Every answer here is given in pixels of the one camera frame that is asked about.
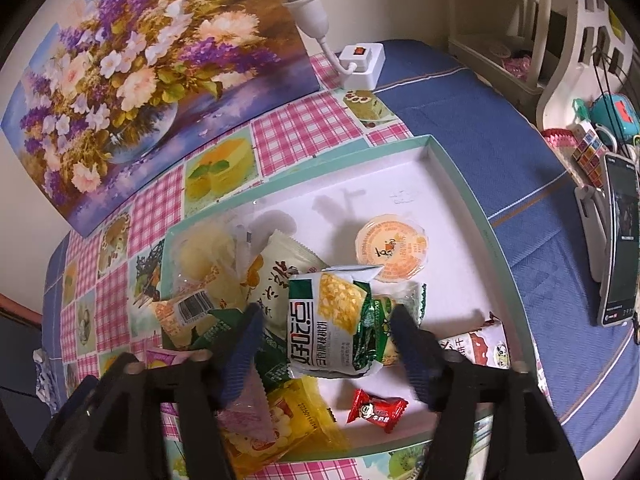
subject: smartphone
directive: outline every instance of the smartphone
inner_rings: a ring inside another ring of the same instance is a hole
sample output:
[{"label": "smartphone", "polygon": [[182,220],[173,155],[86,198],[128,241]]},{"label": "smartphone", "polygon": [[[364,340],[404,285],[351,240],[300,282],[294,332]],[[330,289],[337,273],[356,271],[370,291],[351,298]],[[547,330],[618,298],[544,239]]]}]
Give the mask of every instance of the smartphone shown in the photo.
[{"label": "smartphone", "polygon": [[633,317],[640,267],[638,174],[633,163],[607,153],[600,160],[609,218],[606,266],[600,288],[598,322],[613,326]]}]

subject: rubik's cube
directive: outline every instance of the rubik's cube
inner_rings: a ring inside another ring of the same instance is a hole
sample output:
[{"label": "rubik's cube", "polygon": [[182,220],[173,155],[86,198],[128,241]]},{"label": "rubik's cube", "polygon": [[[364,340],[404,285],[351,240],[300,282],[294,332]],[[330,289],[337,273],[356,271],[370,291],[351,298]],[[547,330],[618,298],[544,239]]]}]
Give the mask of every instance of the rubik's cube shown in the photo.
[{"label": "rubik's cube", "polygon": [[593,130],[588,131],[581,139],[576,136],[576,140],[578,141],[578,147],[574,151],[574,159],[584,173],[587,174],[591,183],[595,187],[602,187],[600,159],[609,150]]}]

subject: bed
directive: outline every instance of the bed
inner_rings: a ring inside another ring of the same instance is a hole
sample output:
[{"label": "bed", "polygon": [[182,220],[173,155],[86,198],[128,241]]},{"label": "bed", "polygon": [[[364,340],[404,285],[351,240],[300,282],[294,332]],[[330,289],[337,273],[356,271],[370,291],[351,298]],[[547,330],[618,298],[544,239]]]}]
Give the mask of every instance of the bed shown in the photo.
[{"label": "bed", "polygon": [[[418,41],[385,42],[377,95],[414,136],[434,135],[491,221],[520,290],[557,416],[578,457],[625,413],[638,385],[629,326],[599,328],[575,184],[542,136],[454,58]],[[68,237],[47,283],[62,274]],[[47,294],[60,293],[59,287]],[[43,345],[60,355],[59,298],[45,298]],[[62,363],[54,360],[58,389]]]}]

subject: open box lid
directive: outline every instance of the open box lid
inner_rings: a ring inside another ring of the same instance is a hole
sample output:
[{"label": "open box lid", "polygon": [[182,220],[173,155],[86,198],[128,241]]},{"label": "open box lid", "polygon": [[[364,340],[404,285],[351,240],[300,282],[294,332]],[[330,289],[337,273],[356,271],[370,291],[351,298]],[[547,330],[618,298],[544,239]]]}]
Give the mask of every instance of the open box lid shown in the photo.
[{"label": "open box lid", "polygon": [[[478,328],[492,311],[504,323],[511,360],[524,361],[530,370],[536,370],[529,323],[504,254],[478,200],[434,137],[415,137],[318,162],[175,225],[167,233],[162,258],[163,298],[174,294],[172,243],[202,219],[223,212],[262,230],[260,218],[273,220],[274,212],[292,219],[288,234],[330,266],[356,263],[355,235],[370,218],[385,212],[405,216],[420,224],[430,239],[427,264],[415,277],[429,287],[422,326],[440,338],[453,336]],[[273,221],[269,227],[282,230]],[[319,380],[319,387],[353,449],[340,455],[290,453],[289,460],[334,460],[388,452],[425,443],[433,434],[436,416],[417,405],[402,367],[385,367],[374,376],[354,381]],[[345,425],[354,387],[409,401],[392,434],[382,435],[380,428],[364,420]]]}]

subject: snack package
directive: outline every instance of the snack package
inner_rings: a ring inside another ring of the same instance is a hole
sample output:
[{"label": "snack package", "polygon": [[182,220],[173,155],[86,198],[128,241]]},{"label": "snack package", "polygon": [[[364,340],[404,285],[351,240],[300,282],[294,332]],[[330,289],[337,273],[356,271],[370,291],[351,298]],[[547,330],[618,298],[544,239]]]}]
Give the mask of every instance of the snack package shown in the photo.
[{"label": "snack package", "polygon": [[408,405],[409,403],[401,397],[382,399],[357,389],[353,394],[347,424],[360,417],[380,426],[385,433],[391,433]]},{"label": "snack package", "polygon": [[216,323],[208,312],[214,305],[203,290],[187,292],[173,300],[154,301],[149,308],[162,327],[162,346],[187,350]]},{"label": "snack package", "polygon": [[382,364],[385,366],[395,365],[400,362],[400,355],[398,354],[398,350],[396,350],[396,346],[389,332],[391,312],[397,305],[403,304],[409,314],[414,318],[415,323],[420,325],[424,319],[427,305],[427,285],[426,283],[409,282],[394,294],[375,294],[373,301],[379,303],[379,308],[384,312],[385,320],[383,329],[388,335],[385,351],[382,355]]},{"label": "snack package", "polygon": [[243,310],[246,291],[240,282],[248,267],[247,240],[247,229],[224,215],[204,218],[175,235],[168,248],[173,296],[206,290],[216,308]]},{"label": "snack package", "polygon": [[294,375],[354,378],[382,367],[384,313],[369,282],[381,267],[331,267],[289,280],[287,357]]},{"label": "snack package", "polygon": [[229,460],[239,479],[276,462],[315,432],[322,433],[325,449],[346,450],[348,443],[312,377],[294,379],[268,395],[276,441],[260,442],[223,432]]},{"label": "snack package", "polygon": [[[191,350],[208,348],[221,332],[231,330],[238,324],[242,313],[233,308],[213,310],[212,316],[216,319],[215,325],[191,345]],[[262,335],[260,347],[255,355],[255,368],[267,393],[291,379],[286,352],[286,342],[268,332]]]},{"label": "snack package", "polygon": [[489,313],[490,319],[478,329],[440,340],[445,350],[457,350],[472,363],[493,368],[509,368],[509,349],[502,322]]},{"label": "snack package", "polygon": [[258,303],[264,312],[264,327],[276,337],[287,338],[289,277],[318,272],[326,264],[305,246],[280,231],[249,266],[246,281],[247,303]]},{"label": "snack package", "polygon": [[[173,352],[163,348],[147,349],[146,367],[159,368],[178,365],[186,361],[192,353]],[[224,430],[264,442],[274,442],[275,435],[269,410],[264,387],[252,365],[244,380],[240,396],[218,413],[218,423]],[[160,405],[160,411],[178,416],[176,406],[168,402]]]},{"label": "snack package", "polygon": [[397,215],[372,218],[356,237],[358,263],[383,266],[377,280],[397,283],[415,276],[427,255],[424,230]]}]

